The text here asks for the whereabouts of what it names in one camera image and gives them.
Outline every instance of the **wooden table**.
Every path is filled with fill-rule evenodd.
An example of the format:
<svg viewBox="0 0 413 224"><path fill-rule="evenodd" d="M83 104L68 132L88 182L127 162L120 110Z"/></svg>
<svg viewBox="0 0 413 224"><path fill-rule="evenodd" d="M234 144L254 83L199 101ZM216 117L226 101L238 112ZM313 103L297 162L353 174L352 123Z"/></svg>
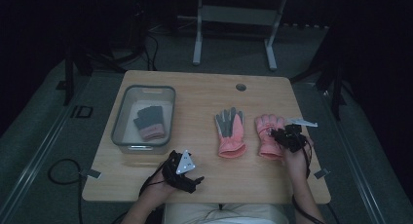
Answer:
<svg viewBox="0 0 413 224"><path fill-rule="evenodd" d="M254 118L275 114L285 118L301 117L289 81L279 77L197 74L178 72L128 71L119 89L112 112L94 158L92 168L100 171L99 179L88 178L83 191L87 201L133 202L148 176L169 155L124 154L110 134L125 89L131 85L172 86L176 90L169 152L189 150L197 166L186 176L204 176L193 194L176 192L168 203L248 203L288 204L291 186L279 161L258 156L259 137ZM244 84L240 92L237 84ZM244 143L247 151L237 159L218 157L218 134L214 116L235 106L244 111ZM312 173L319 171L313 152ZM309 177L318 204L330 201L323 178Z"/></svg>

